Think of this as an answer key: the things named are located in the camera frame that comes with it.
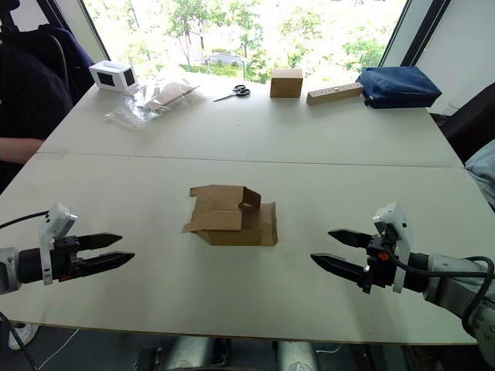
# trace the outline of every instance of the blue bag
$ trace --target blue bag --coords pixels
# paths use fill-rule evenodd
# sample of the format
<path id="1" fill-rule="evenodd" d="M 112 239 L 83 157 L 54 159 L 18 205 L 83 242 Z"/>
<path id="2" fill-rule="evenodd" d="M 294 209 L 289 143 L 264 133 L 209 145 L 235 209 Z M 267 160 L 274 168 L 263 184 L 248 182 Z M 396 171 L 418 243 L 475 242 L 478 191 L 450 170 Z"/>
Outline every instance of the blue bag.
<path id="1" fill-rule="evenodd" d="M 364 87 L 364 103 L 372 108 L 431 107 L 442 95 L 416 66 L 366 67 L 357 81 Z"/>

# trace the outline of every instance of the white table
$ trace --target white table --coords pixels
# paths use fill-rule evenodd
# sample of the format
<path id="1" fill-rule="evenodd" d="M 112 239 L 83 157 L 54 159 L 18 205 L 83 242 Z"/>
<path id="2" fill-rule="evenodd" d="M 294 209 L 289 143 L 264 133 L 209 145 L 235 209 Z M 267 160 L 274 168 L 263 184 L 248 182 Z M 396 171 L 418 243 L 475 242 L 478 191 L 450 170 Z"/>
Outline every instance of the white table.
<path id="1" fill-rule="evenodd" d="M 276 201 L 278 244 L 211 247 L 181 233 L 193 209 L 189 187 L 211 183 L 246 185 Z M 495 257 L 495 217 L 460 168 L 38 154 L 0 196 L 0 223 L 54 200 L 79 215 L 71 233 L 121 233 L 124 239 L 104 251 L 136 255 L 117 270 L 48 287 L 28 284 L 2 296 L 12 320 L 332 342 L 473 343 L 458 318 L 420 294 L 374 287 L 366 295 L 309 254 L 365 265 L 364 250 L 326 232 L 374 233 L 376 209 L 398 200 L 415 231 L 415 252 Z M 2 247 L 38 246 L 38 223 L 3 230 Z"/>
<path id="2" fill-rule="evenodd" d="M 143 131 L 105 114 L 119 94 L 92 87 L 41 152 L 256 162 L 461 167 L 422 108 L 374 110 L 362 98 L 310 107 L 270 99 L 269 85 L 246 83 L 247 98 L 226 95 L 239 81 L 203 77 L 204 99 L 167 113 Z"/>

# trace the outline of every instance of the shoe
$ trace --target shoe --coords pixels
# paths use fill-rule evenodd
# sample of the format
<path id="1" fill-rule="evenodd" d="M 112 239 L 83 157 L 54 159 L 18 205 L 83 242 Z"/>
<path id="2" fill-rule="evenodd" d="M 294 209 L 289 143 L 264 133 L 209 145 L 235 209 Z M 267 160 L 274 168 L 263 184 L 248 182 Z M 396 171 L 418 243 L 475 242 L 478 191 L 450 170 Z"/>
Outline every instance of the shoe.
<path id="1" fill-rule="evenodd" d="M 31 325 L 30 323 L 26 323 L 21 328 L 14 327 L 13 330 L 17 332 L 24 345 L 27 345 L 31 340 L 34 339 L 34 336 L 38 332 L 38 328 L 38 325 Z M 9 348 L 12 350 L 21 349 L 11 332 L 9 332 Z"/>

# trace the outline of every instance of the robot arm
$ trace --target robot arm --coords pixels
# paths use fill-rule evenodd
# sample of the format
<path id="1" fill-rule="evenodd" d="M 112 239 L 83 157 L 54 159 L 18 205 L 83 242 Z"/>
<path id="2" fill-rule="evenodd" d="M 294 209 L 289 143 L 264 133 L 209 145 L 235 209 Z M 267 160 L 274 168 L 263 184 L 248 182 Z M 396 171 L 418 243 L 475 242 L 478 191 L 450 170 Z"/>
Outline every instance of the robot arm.
<path id="1" fill-rule="evenodd" d="M 113 252 L 91 259 L 77 256 L 79 251 L 112 245 L 122 237 L 111 233 L 66 237 L 77 220 L 68 208 L 56 203 L 45 215 L 39 229 L 40 248 L 18 251 L 0 249 L 0 294 L 17 291 L 22 284 L 43 280 L 52 284 L 115 269 L 134 257 L 133 253 Z"/>
<path id="2" fill-rule="evenodd" d="M 329 254 L 311 254 L 311 258 L 324 270 L 356 282 L 367 294 L 374 284 L 383 288 L 393 285 L 396 292 L 407 288 L 423 293 L 426 301 L 463 320 L 464 329 L 476 338 L 486 362 L 495 366 L 495 284 L 491 260 L 410 253 L 411 227 L 397 203 L 379 209 L 373 221 L 380 232 L 374 236 L 351 230 L 329 232 L 341 243 L 366 249 L 366 268 Z M 487 262 L 487 267 L 478 264 L 478 260 Z"/>

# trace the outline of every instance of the person's arm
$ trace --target person's arm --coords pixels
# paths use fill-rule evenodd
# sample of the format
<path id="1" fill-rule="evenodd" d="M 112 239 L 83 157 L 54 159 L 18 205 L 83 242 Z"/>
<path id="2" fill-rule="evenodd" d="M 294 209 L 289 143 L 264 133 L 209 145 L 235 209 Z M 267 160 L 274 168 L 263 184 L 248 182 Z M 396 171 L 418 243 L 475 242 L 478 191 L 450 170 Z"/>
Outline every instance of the person's arm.
<path id="1" fill-rule="evenodd" d="M 43 143 L 32 138 L 0 138 L 0 160 L 25 164 Z"/>
<path id="2" fill-rule="evenodd" d="M 467 160 L 466 170 L 495 210 L 495 139 Z"/>

